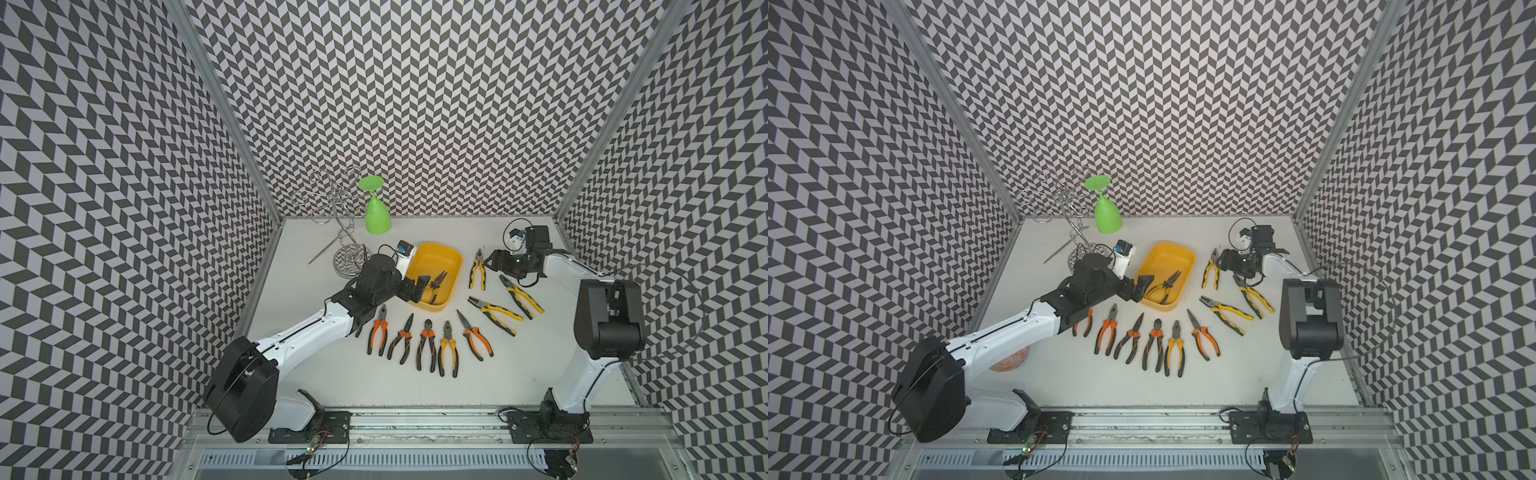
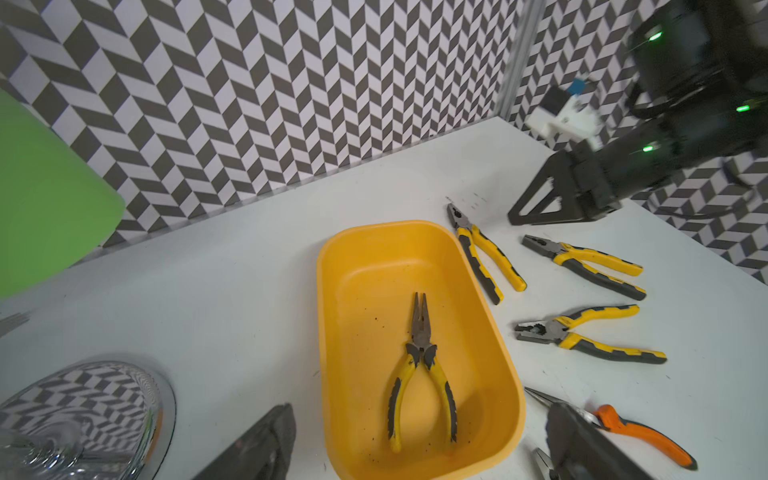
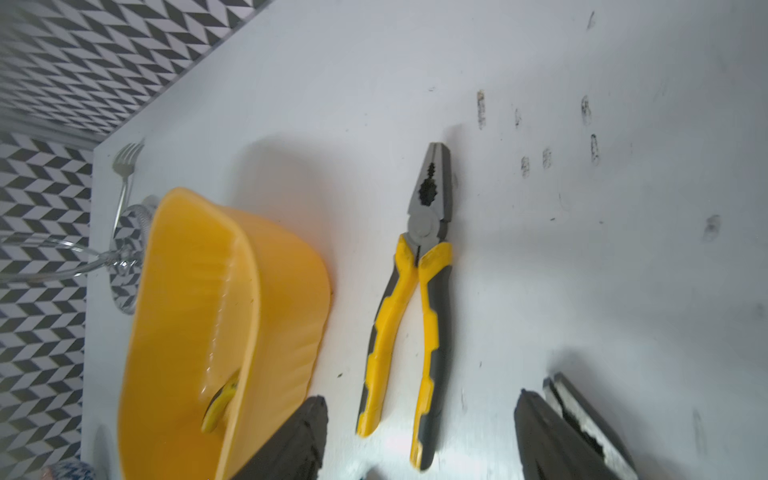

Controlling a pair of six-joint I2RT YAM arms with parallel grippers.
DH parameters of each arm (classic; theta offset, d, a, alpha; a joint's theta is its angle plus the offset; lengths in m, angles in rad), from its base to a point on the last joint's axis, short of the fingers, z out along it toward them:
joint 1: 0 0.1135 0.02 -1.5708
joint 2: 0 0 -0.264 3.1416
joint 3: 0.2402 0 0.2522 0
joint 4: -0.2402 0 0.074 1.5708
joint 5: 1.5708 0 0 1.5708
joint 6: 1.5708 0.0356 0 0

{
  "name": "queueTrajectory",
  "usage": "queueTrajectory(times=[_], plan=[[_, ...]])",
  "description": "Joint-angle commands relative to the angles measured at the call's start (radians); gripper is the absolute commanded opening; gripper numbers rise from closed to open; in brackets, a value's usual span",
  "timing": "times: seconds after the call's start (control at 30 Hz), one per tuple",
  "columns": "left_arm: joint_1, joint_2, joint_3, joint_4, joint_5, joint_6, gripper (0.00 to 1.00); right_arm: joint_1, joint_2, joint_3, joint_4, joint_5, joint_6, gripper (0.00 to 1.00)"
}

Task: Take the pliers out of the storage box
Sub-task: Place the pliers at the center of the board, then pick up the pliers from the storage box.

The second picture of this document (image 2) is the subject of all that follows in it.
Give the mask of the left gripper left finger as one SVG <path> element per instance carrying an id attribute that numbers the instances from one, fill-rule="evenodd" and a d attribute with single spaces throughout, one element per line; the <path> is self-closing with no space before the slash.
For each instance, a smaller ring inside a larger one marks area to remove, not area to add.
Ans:
<path id="1" fill-rule="evenodd" d="M 194 479 L 285 479 L 296 434 L 292 405 L 276 405 Z"/>

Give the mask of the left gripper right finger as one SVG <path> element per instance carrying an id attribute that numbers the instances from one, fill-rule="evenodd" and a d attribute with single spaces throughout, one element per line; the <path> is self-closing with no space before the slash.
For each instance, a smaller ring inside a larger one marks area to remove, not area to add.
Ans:
<path id="1" fill-rule="evenodd" d="M 546 434 L 552 466 L 545 479 L 652 479 L 574 407 L 550 406 Z"/>

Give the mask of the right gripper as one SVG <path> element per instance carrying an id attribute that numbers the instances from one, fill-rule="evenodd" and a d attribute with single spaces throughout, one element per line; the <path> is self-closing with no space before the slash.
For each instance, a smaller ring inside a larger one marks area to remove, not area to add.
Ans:
<path id="1" fill-rule="evenodd" d="M 551 155 L 512 209 L 512 225 L 574 223 L 602 219 L 621 208 L 590 146 Z"/>

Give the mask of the orange grey pliers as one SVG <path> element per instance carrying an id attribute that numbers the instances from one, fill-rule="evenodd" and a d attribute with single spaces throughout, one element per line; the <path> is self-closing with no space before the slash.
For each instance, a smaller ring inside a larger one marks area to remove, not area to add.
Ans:
<path id="1" fill-rule="evenodd" d="M 611 405 L 602 405 L 594 412 L 590 412 L 530 387 L 525 387 L 524 391 L 547 408 L 551 408 L 555 404 L 573 407 L 576 413 L 592 426 L 613 434 L 642 440 L 663 453 L 678 466 L 689 471 L 698 470 L 698 463 L 695 458 L 675 441 L 654 428 L 622 418 Z"/>

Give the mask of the yellow black combination pliers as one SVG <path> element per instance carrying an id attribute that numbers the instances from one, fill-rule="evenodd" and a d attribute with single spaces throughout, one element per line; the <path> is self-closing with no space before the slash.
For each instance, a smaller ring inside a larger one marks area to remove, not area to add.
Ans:
<path id="1" fill-rule="evenodd" d="M 642 301 L 647 293 L 642 288 L 624 280 L 608 275 L 593 264 L 607 267 L 613 271 L 637 277 L 644 271 L 643 267 L 619 257 L 590 248 L 573 246 L 563 242 L 555 242 L 542 237 L 526 234 L 522 244 L 548 257 L 553 263 L 568 269 L 581 278 L 602 288 L 624 295 L 630 299 Z"/>

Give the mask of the yellow handled long-nose pliers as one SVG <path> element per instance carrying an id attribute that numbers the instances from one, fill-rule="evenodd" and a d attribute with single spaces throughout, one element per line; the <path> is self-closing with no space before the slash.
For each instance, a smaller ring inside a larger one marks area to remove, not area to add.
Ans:
<path id="1" fill-rule="evenodd" d="M 458 439 L 458 413 L 451 385 L 437 358 L 438 346 L 431 341 L 431 322 L 425 293 L 415 292 L 410 321 L 410 340 L 405 343 L 405 356 L 395 376 L 387 404 L 387 437 L 393 453 L 402 451 L 401 413 L 405 391 L 414 373 L 423 366 L 436 385 L 441 408 L 445 413 L 446 444 Z"/>

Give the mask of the yellow storage box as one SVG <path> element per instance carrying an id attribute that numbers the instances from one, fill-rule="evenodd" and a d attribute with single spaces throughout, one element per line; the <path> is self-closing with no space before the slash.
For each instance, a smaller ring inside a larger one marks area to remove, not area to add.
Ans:
<path id="1" fill-rule="evenodd" d="M 458 410 L 455 442 L 445 394 L 424 367 L 391 397 L 417 294 Z M 522 385 L 451 231 L 403 221 L 335 235 L 317 260 L 317 304 L 325 444 L 340 477 L 464 479 L 516 448 Z"/>

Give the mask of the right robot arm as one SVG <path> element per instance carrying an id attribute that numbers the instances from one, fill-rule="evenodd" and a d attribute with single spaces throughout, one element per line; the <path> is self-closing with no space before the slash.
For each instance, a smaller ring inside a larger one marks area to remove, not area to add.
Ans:
<path id="1" fill-rule="evenodd" d="M 767 14 L 750 1 L 672 1 L 631 34 L 638 121 L 601 144 L 576 97 L 549 88 L 529 126 L 575 144 L 552 154 L 508 214 L 514 225 L 599 220 L 623 199 L 716 157 L 767 151 Z"/>

